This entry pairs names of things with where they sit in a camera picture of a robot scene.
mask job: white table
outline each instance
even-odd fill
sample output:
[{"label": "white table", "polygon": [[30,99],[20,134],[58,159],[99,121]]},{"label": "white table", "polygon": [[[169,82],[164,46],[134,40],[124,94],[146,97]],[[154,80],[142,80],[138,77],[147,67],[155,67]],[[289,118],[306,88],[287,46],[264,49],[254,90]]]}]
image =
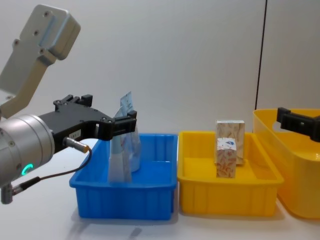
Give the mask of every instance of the white table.
[{"label": "white table", "polygon": [[[91,147],[95,140],[84,141]],[[14,182],[76,168],[84,154],[73,149],[57,153],[41,168]],[[69,187],[72,175],[47,179],[0,204],[0,239],[14,240],[319,240],[320,221],[297,219],[280,203],[274,217],[185,216],[171,221],[82,219],[76,193]]]}]

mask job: white wall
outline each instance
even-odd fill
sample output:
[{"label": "white wall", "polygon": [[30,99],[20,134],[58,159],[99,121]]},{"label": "white wall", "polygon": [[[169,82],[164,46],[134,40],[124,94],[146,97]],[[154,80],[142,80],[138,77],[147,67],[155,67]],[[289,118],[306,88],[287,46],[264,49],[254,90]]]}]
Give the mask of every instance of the white wall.
[{"label": "white wall", "polygon": [[258,108],[320,108],[320,1],[269,0]]},{"label": "white wall", "polygon": [[[0,69],[38,3],[1,1]],[[243,119],[252,129],[264,0],[42,3],[70,10],[82,29],[23,113],[44,114],[68,94],[92,94],[93,107],[112,116],[132,91],[141,132],[213,130],[216,119]]]}]

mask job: cable connector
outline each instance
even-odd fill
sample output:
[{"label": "cable connector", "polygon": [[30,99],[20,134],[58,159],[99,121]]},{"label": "cable connector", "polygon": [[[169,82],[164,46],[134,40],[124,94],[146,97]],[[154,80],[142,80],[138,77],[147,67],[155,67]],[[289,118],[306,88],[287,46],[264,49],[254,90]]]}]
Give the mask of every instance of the cable connector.
[{"label": "cable connector", "polygon": [[25,181],[23,183],[20,183],[19,185],[15,186],[13,189],[12,189],[12,194],[15,196],[21,192],[23,192],[24,190],[30,188],[31,186],[37,184],[38,182],[41,181],[41,178],[36,176],[28,181]]},{"label": "cable connector", "polygon": [[89,146],[88,145],[85,145],[79,141],[76,141],[70,137],[65,137],[63,139],[63,144],[66,146],[66,147],[71,147],[71,148],[74,148],[82,153],[86,153],[89,151]]}]

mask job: cable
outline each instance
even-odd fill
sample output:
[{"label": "cable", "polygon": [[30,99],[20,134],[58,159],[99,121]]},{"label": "cable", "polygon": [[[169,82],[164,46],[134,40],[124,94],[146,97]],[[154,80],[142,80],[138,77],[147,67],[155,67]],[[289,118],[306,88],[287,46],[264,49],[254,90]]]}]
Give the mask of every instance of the cable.
[{"label": "cable", "polygon": [[48,176],[43,176],[43,177],[36,176],[28,181],[22,182],[19,185],[15,186],[12,189],[13,195],[17,195],[17,194],[21,193],[22,191],[26,190],[27,188],[30,188],[31,186],[37,184],[41,180],[59,177],[59,176],[66,175],[66,174],[71,174],[71,173],[74,173],[74,172],[77,172],[77,171],[83,169],[86,165],[88,165],[88,163],[90,162],[90,160],[92,158],[92,149],[87,145],[86,145],[86,147],[87,147],[87,150],[89,151],[89,155],[87,157],[87,160],[79,167],[72,169],[72,170],[69,170],[69,171],[64,171],[64,172],[60,172],[60,173],[56,173],[56,174],[52,174],[52,175],[48,175]]},{"label": "cable", "polygon": [[91,157],[92,157],[92,150],[90,147],[88,148],[88,151],[89,151],[88,159],[80,167],[75,168],[70,171],[64,171],[64,172],[60,172],[60,173],[56,173],[56,174],[52,174],[52,175],[48,175],[48,176],[43,176],[43,177],[40,177],[40,180],[45,180],[45,179],[50,179],[50,178],[54,178],[54,177],[59,177],[59,176],[66,175],[66,174],[71,174],[76,171],[79,171],[80,169],[83,169],[90,162]]},{"label": "cable", "polygon": [[255,94],[254,110],[257,109],[257,105],[258,105],[258,94],[259,94],[259,84],[260,84],[260,73],[261,73],[262,53],[263,53],[263,49],[264,49],[264,40],[265,40],[267,8],[268,8],[268,0],[265,0],[264,17],[263,17],[263,27],[262,27],[262,39],[261,39],[261,50],[260,50],[260,61],[259,61],[259,70],[258,70],[258,81],[257,81],[257,84],[256,84],[256,94]]}]

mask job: silver cylindrical joint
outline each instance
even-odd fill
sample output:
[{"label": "silver cylindrical joint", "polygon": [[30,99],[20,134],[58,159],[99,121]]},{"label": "silver cylindrical joint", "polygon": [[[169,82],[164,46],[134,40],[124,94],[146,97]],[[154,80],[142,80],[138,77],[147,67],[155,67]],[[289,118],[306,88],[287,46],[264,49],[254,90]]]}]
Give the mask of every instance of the silver cylindrical joint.
[{"label": "silver cylindrical joint", "polygon": [[46,164],[55,153],[48,126],[37,116],[0,122],[0,187]]},{"label": "silver cylindrical joint", "polygon": [[83,152],[84,154],[89,151],[89,146],[69,137],[65,137],[63,139],[63,144],[67,147],[77,149],[78,151]]}]

